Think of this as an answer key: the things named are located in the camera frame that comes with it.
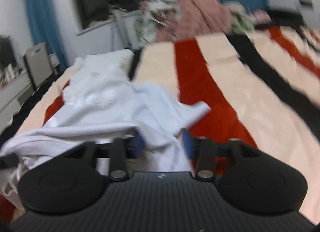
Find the red stripe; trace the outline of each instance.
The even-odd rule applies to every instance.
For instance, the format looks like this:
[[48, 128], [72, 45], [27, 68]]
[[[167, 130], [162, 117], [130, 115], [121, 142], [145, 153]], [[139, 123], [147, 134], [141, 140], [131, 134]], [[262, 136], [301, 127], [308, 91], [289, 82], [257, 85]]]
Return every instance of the red stripe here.
[[318, 38], [318, 36], [315, 35], [315, 33], [313, 32], [313, 30], [309, 30], [312, 38], [314, 38], [316, 40], [316, 42], [320, 43], [320, 39]]
[[[64, 90], [67, 86], [69, 86], [69, 81], [64, 85], [63, 89]], [[60, 108], [64, 105], [64, 102], [62, 100], [62, 93], [60, 93], [60, 96], [58, 96], [54, 102], [48, 106], [47, 110], [45, 111], [44, 115], [44, 123], [43, 125], [55, 114], [58, 112]]]
[[0, 220], [9, 224], [16, 207], [5, 197], [0, 195]]
[[313, 61], [308, 56], [300, 54], [297, 47], [292, 42], [284, 38], [280, 26], [270, 28], [269, 32], [272, 40], [276, 41], [283, 49], [285, 49], [297, 63], [310, 70], [320, 79], [320, 69], [314, 65]]
[[[176, 43], [175, 51], [180, 102], [193, 105], [198, 101], [204, 101], [211, 108], [211, 112], [190, 129], [192, 135], [205, 136], [217, 143], [239, 138], [257, 147], [210, 75], [196, 40]], [[219, 159], [217, 173], [223, 173], [227, 166], [226, 159]]]

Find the beige fabric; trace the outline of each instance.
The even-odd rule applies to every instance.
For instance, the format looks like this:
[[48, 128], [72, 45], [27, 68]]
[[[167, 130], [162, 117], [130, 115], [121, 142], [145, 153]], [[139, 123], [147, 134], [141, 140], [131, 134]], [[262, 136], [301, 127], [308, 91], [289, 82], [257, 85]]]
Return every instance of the beige fabric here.
[[13, 223], [15, 222], [16, 220], [18, 220], [19, 218], [21, 218], [24, 214], [26, 214], [27, 212], [25, 211], [25, 209], [19, 209], [19, 208], [16, 208], [14, 210], [14, 213], [13, 213], [13, 217], [12, 217], [12, 220], [10, 223]]
[[150, 81], [168, 88], [178, 96], [178, 81], [175, 69], [174, 44], [158, 42], [147, 46], [142, 51], [139, 66], [136, 70], [134, 84]]
[[[212, 77], [258, 148], [296, 168], [305, 176], [308, 193], [300, 212], [311, 222], [319, 223], [320, 145], [317, 139], [305, 122], [239, 61], [237, 52], [224, 35], [217, 33], [200, 36], [197, 41]], [[172, 89], [177, 86], [173, 45], [156, 45], [158, 46], [149, 45], [145, 48], [137, 79], [139, 82], [155, 80], [157, 84]], [[270, 43], [265, 42], [265, 46], [271, 50], [270, 53], [262, 52], [264, 56], [286, 56], [282, 49], [276, 49], [274, 53], [274, 45], [269, 45]], [[263, 42], [258, 42], [257, 46], [261, 50], [265, 49]], [[281, 68], [282, 64], [276, 66], [280, 67], [277, 68], [278, 71], [285, 72]]]
[[270, 40], [267, 33], [257, 32], [247, 35], [264, 61], [274, 68], [293, 89], [305, 94], [320, 107], [320, 81], [315, 74], [298, 64], [285, 49]]
[[54, 100], [61, 95], [61, 91], [65, 84], [70, 79], [71, 74], [73, 73], [74, 67], [67, 68], [63, 75], [57, 79], [56, 82], [52, 83], [52, 86], [44, 94], [42, 99], [35, 105], [31, 110], [29, 116], [24, 120], [19, 130], [15, 135], [30, 131], [33, 129], [38, 129], [43, 126], [45, 112]]

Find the metal screw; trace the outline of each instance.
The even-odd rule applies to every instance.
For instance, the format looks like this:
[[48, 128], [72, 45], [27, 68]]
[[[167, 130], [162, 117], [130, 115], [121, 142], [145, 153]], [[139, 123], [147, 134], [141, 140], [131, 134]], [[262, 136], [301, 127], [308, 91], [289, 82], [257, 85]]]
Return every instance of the metal screw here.
[[213, 177], [213, 172], [209, 170], [202, 170], [198, 172], [198, 176], [202, 179], [209, 179]]
[[127, 173], [123, 170], [115, 170], [113, 172], [111, 172], [111, 177], [115, 178], [115, 179], [121, 179], [123, 177], [125, 177], [127, 175]]

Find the chair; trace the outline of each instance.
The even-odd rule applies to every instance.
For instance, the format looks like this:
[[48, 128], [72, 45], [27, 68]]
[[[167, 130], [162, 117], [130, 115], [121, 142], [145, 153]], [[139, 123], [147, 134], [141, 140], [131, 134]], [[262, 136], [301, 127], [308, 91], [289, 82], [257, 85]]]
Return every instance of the chair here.
[[34, 91], [36, 91], [48, 77], [53, 75], [53, 68], [44, 42], [27, 49], [23, 55], [23, 61], [28, 70]]

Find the bed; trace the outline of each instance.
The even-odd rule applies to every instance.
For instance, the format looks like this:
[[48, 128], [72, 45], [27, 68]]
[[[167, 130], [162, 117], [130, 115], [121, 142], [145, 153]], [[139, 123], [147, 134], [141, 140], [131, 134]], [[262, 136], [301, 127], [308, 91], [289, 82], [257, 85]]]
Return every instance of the bed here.
[[[299, 170], [308, 182], [300, 212], [320, 222], [320, 33], [305, 27], [154, 43], [134, 59], [134, 84], [166, 87], [181, 103], [211, 111], [190, 132], [225, 143], [238, 138]], [[68, 68], [32, 109], [17, 134], [41, 128], [62, 106]], [[226, 162], [218, 162], [223, 173]]]

